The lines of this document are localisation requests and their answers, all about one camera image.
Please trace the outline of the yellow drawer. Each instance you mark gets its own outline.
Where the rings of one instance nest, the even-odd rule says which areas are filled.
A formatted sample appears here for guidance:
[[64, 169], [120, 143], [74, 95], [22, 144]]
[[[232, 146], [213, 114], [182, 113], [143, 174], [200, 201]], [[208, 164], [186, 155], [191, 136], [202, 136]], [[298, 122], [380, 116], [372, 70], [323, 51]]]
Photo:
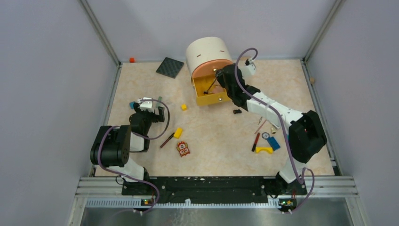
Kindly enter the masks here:
[[230, 101], [226, 89], [223, 88], [214, 75], [192, 78], [192, 85], [195, 89], [196, 104], [207, 106]]

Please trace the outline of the black makeup brush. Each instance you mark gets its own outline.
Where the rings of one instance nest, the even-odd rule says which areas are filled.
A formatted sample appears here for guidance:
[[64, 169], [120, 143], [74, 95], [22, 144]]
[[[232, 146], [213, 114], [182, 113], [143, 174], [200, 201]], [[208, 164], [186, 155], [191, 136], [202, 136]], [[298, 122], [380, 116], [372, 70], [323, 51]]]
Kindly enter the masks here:
[[205, 91], [203, 91], [203, 94], [204, 94], [204, 95], [213, 94], [211, 91], [212, 91], [212, 89], [213, 89], [215, 86], [217, 86], [217, 85], [216, 85], [216, 82], [217, 82], [217, 78], [215, 78], [215, 79], [212, 81], [212, 83], [210, 84], [210, 86], [209, 86]]

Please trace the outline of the cream round drawer organizer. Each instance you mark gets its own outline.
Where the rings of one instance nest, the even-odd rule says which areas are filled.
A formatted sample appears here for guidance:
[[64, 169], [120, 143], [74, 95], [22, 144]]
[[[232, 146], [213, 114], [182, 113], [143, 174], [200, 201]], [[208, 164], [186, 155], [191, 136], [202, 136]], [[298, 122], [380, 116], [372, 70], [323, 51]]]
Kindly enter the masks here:
[[225, 42], [218, 37], [200, 38], [186, 49], [186, 64], [192, 78], [208, 76], [232, 63]]

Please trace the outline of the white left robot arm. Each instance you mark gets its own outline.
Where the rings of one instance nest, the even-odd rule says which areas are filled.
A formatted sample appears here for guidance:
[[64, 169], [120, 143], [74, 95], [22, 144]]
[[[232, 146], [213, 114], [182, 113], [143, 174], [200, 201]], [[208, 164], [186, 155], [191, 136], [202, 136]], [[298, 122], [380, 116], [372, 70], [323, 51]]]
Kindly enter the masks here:
[[133, 189], [139, 194], [150, 191], [151, 182], [145, 167], [136, 163], [131, 153], [144, 153], [149, 149], [152, 138], [148, 136], [151, 125], [158, 122], [169, 124], [168, 107], [160, 100], [143, 97], [131, 104], [134, 113], [128, 124], [101, 126], [90, 150], [90, 161], [107, 172], [133, 182]]

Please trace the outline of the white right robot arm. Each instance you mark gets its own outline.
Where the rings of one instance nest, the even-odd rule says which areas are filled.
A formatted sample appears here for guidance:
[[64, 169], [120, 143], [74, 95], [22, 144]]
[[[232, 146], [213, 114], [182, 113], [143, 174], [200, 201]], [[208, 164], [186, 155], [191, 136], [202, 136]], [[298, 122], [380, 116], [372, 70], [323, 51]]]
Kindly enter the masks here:
[[288, 159], [276, 175], [276, 188], [288, 194], [295, 188], [295, 181], [303, 183], [301, 176], [306, 164], [326, 145], [327, 137], [315, 111], [303, 113], [286, 107], [258, 88], [245, 84], [244, 77], [255, 71], [254, 63], [243, 67], [231, 64], [216, 70], [215, 77], [237, 107], [256, 113], [281, 128]]

